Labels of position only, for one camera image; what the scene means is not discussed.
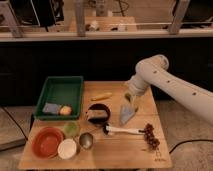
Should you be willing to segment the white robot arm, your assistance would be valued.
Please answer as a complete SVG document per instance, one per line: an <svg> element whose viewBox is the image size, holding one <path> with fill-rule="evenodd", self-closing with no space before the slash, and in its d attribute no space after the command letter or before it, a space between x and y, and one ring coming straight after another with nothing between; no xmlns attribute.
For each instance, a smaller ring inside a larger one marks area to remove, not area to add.
<svg viewBox="0 0 213 171"><path fill-rule="evenodd" d="M167 72L168 67L169 61L164 55L139 61L135 74L126 82L130 92L142 96L153 85L213 125L213 92L175 77Z"/></svg>

